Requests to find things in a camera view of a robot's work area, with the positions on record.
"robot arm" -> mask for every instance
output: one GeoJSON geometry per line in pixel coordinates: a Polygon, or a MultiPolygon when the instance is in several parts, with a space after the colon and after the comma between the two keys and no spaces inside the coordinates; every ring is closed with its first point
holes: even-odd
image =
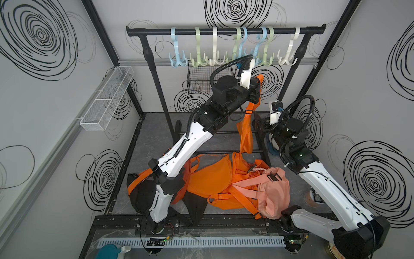
{"type": "Polygon", "coordinates": [[[241,105],[246,101],[259,102],[260,81],[256,77],[250,78],[251,68],[254,66],[252,58],[253,55],[244,56],[213,72],[210,78],[213,95],[191,113],[185,135],[163,157],[158,160],[151,159],[148,163],[157,181],[156,194],[149,210],[149,223],[153,225],[154,233],[162,229],[171,200],[184,185],[181,170],[185,162],[229,121],[229,115],[241,105]],[[235,77],[226,75],[212,84],[215,74],[237,63],[242,63],[242,67],[249,67],[243,72],[240,71],[240,82],[235,77]]]}
{"type": "Polygon", "coordinates": [[[283,110],[283,104],[270,104],[269,121],[262,120],[261,129],[270,132],[279,149],[285,167],[298,174],[322,197],[338,220],[330,220],[292,206],[282,212],[281,222],[286,230],[308,230],[332,243],[347,259],[365,258],[380,248],[390,228],[383,216],[374,216],[356,201],[325,169],[319,158],[307,148],[308,119],[303,122],[291,118],[289,109],[303,99],[310,99],[309,116],[314,109],[314,98],[305,95],[283,110]]]}

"black wire basket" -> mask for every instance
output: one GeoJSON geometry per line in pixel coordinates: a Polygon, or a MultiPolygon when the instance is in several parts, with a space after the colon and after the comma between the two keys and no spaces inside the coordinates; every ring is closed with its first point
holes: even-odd
{"type": "MultiPolygon", "coordinates": [[[[205,92],[207,94],[212,95],[213,92],[211,90],[210,86],[210,76],[213,73],[214,70],[216,70],[218,66],[188,66],[188,73],[187,73],[187,89],[189,94],[194,94],[197,92],[205,92]]],[[[220,71],[215,77],[214,77],[214,83],[217,82],[217,80],[225,75],[232,75],[234,76],[234,69],[235,66],[228,67],[222,71],[220,71]]]]}

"pink backpack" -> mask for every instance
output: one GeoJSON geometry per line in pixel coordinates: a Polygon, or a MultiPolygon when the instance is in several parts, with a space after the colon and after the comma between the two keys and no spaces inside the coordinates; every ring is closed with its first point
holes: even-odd
{"type": "Polygon", "coordinates": [[[290,202],[289,181],[285,171],[279,167],[271,167],[260,176],[233,183],[232,186],[245,197],[258,200],[259,212],[270,219],[278,219],[282,210],[288,208],[290,202]],[[245,187],[258,184],[258,190],[248,190],[245,187]]]}

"white cable tray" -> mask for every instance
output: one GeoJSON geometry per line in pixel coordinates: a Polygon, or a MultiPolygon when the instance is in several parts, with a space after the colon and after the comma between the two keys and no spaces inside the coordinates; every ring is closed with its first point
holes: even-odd
{"type": "MultiPolygon", "coordinates": [[[[143,237],[146,244],[149,237],[143,237]]],[[[139,237],[105,237],[102,238],[97,248],[102,248],[107,244],[117,244],[120,246],[131,246],[132,248],[143,248],[139,237]]],[[[206,248],[206,247],[285,247],[283,236],[265,237],[173,237],[166,241],[160,248],[206,248]]]]}
{"type": "Polygon", "coordinates": [[[121,66],[109,70],[108,76],[105,77],[107,78],[105,85],[80,122],[85,130],[106,130],[133,75],[134,71],[130,66],[121,66]]]}

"black aluminum frame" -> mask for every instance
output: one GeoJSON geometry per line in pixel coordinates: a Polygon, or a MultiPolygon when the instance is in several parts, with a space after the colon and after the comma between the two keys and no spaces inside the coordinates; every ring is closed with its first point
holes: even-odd
{"type": "MultiPolygon", "coordinates": [[[[314,34],[322,34],[325,31],[326,24],[320,26],[320,27],[305,27],[300,29],[301,34],[305,34],[305,36],[302,39],[301,44],[299,45],[296,53],[295,58],[298,60],[296,61],[296,64],[290,67],[289,73],[285,79],[285,82],[283,83],[282,89],[280,90],[280,94],[278,96],[278,100],[281,101],[283,99],[283,96],[287,90],[287,87],[290,84],[290,81],[293,78],[294,73],[296,72],[297,67],[299,66],[299,63],[301,62],[303,56],[305,55],[306,48],[308,46],[309,40],[311,39],[311,36],[314,34]]],[[[294,34],[296,29],[295,28],[273,28],[274,33],[276,34],[294,34]]],[[[171,30],[170,29],[145,29],[145,28],[136,28],[131,29],[128,26],[126,27],[126,31],[128,33],[128,36],[134,37],[137,36],[141,40],[142,45],[142,52],[144,54],[144,58],[147,61],[149,70],[151,71],[152,78],[154,80],[155,88],[158,92],[158,97],[161,102],[162,109],[165,114],[165,118],[167,120],[168,128],[170,129],[171,137],[173,138],[173,142],[177,143],[177,141],[180,139],[180,131],[181,131],[181,122],[176,121],[175,129],[173,128],[173,124],[171,122],[171,117],[167,108],[167,104],[165,103],[164,94],[162,92],[161,83],[159,81],[158,73],[156,71],[156,65],[154,61],[154,54],[152,52],[152,49],[149,46],[147,36],[149,35],[170,35],[171,30]]],[[[218,35],[223,34],[236,34],[237,30],[235,28],[225,28],[225,29],[217,29],[218,35]]],[[[261,28],[247,28],[247,34],[261,34],[262,29],[261,28]]],[[[176,29],[175,30],[176,35],[195,35],[195,29],[176,29]]],[[[213,29],[200,29],[200,34],[213,34],[213,29]]]]}
{"type": "MultiPolygon", "coordinates": [[[[339,36],[341,35],[342,31],[344,30],[346,24],[351,19],[353,13],[355,12],[356,8],[358,7],[361,0],[350,0],[345,11],[343,12],[337,26],[334,29],[334,32],[332,33],[330,39],[328,40],[327,44],[325,45],[325,48],[323,49],[319,59],[318,66],[314,68],[310,75],[308,76],[305,84],[302,87],[302,90],[300,91],[298,97],[305,95],[309,87],[311,86],[312,82],[314,81],[316,75],[320,71],[323,63],[326,61],[326,59],[329,56],[330,51],[333,49],[336,41],[338,40],[339,36]]],[[[85,9],[95,26],[96,31],[98,32],[98,35],[109,55],[111,58],[111,61],[114,65],[119,65],[119,58],[118,55],[115,52],[115,49],[109,39],[109,36],[106,33],[106,30],[102,24],[101,19],[98,16],[98,13],[95,9],[95,6],[92,3],[92,0],[82,0],[82,3],[85,6],[85,9]]],[[[154,78],[154,83],[157,89],[157,92],[159,94],[159,98],[161,100],[161,104],[163,106],[164,114],[166,115],[167,123],[171,132],[171,135],[173,137],[173,140],[178,140],[181,132],[181,127],[176,127],[174,130],[171,123],[171,118],[169,116],[168,109],[165,105],[165,99],[164,95],[162,93],[161,85],[159,82],[158,75],[156,73],[156,66],[154,63],[154,56],[152,53],[152,50],[149,48],[147,35],[170,35],[170,29],[160,29],[160,30],[148,30],[148,29],[129,29],[131,33],[130,36],[139,36],[141,38],[142,45],[146,45],[147,48],[144,49],[144,57],[147,61],[151,73],[154,78]]],[[[301,28],[301,33],[305,33],[305,36],[302,39],[302,42],[296,52],[296,57],[298,58],[298,61],[296,62],[294,66],[291,66],[291,69],[286,77],[286,80],[283,84],[283,87],[281,89],[281,94],[278,97],[278,100],[281,100],[286,92],[286,89],[296,71],[297,66],[299,65],[301,59],[303,58],[307,45],[309,43],[310,37],[307,35],[313,35],[316,33],[323,33],[325,30],[325,26],[322,27],[306,27],[301,28]]],[[[236,34],[235,29],[218,29],[219,34],[236,34]]],[[[249,28],[248,34],[261,34],[262,30],[260,28],[249,28]]],[[[295,28],[276,28],[275,33],[277,34],[293,34],[295,33],[295,28]]],[[[200,29],[200,34],[212,34],[212,29],[200,29]]],[[[195,35],[195,29],[176,29],[176,35],[195,35]]],[[[137,228],[137,220],[142,217],[142,215],[135,215],[135,214],[120,214],[120,215],[111,215],[111,211],[113,209],[113,206],[115,205],[116,197],[119,193],[121,183],[123,181],[123,178],[126,173],[126,169],[128,167],[132,151],[135,147],[143,120],[145,118],[145,114],[141,106],[133,93],[132,89],[130,87],[127,88],[128,95],[130,96],[132,103],[134,104],[138,114],[142,118],[141,122],[138,123],[137,128],[135,130],[134,136],[131,140],[131,144],[127,151],[127,156],[125,158],[125,161],[122,165],[121,172],[118,176],[117,182],[114,186],[113,193],[111,195],[110,202],[108,203],[108,206],[106,208],[104,215],[96,216],[94,219],[94,222],[91,226],[91,229],[89,231],[89,234],[85,240],[85,244],[83,246],[83,249],[81,251],[81,254],[79,256],[79,259],[84,259],[86,256],[86,253],[91,245],[91,242],[93,240],[93,237],[95,235],[95,232],[97,230],[102,229],[136,229],[137,228]]],[[[256,138],[258,139],[258,145],[259,149],[254,150],[254,152],[260,152],[262,154],[262,159],[266,162],[269,162],[269,158],[267,155],[267,150],[265,147],[265,144],[263,142],[264,136],[261,136],[259,132],[253,131],[253,133],[256,135],[256,138]]],[[[221,150],[220,152],[229,152],[229,150],[221,150]]],[[[335,215],[333,214],[319,214],[320,216],[326,217],[326,218],[332,218],[335,219],[335,215]]],[[[276,224],[277,221],[275,220],[268,220],[265,218],[256,220],[251,214],[213,214],[213,215],[204,215],[202,221],[200,222],[200,225],[198,227],[192,227],[192,228],[220,228],[220,227],[231,227],[231,228],[266,228],[266,231],[269,233],[276,233],[277,231],[281,231],[281,229],[276,224]]]]}

